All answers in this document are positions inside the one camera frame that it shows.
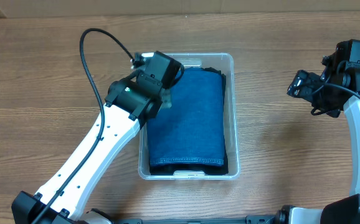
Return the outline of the black cloth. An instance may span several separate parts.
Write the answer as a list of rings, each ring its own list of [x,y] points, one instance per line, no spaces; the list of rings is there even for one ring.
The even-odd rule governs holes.
[[[151,166],[151,175],[173,175],[176,171],[203,171],[204,168],[195,164],[167,164],[162,166]]]
[[[212,67],[203,68],[203,71],[215,73],[215,74],[218,74],[218,76],[220,76],[221,81],[222,81],[222,87],[221,87],[222,99],[223,99],[223,104],[225,104],[226,75],[224,75],[221,70],[216,70]],[[213,166],[213,165],[203,165],[202,166],[205,174],[207,174],[207,175],[226,175],[229,173],[228,157],[227,157],[227,151],[226,151],[225,147],[223,149],[223,153],[224,153],[224,163],[221,166]]]

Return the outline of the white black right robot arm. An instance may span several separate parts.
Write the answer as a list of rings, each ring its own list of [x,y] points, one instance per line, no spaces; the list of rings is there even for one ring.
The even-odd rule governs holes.
[[[323,73],[297,71],[287,94],[311,103],[313,116],[344,114],[351,136],[353,174],[349,196],[323,209],[283,206],[272,223],[360,223],[360,40],[337,44],[323,56]]]

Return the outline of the blue denim cloth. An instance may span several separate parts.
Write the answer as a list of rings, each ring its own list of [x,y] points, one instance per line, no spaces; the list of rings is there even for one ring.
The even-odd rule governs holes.
[[[202,68],[187,68],[171,88],[172,106],[147,122],[150,166],[224,163],[222,81]]]

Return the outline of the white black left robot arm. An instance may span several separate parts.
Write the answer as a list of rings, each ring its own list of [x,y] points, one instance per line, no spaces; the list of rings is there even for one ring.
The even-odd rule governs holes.
[[[181,78],[183,65],[161,52],[136,55],[131,75],[113,82],[102,112],[59,171],[32,195],[24,191],[11,209],[16,223],[111,223],[85,206],[117,154],[154,118]]]

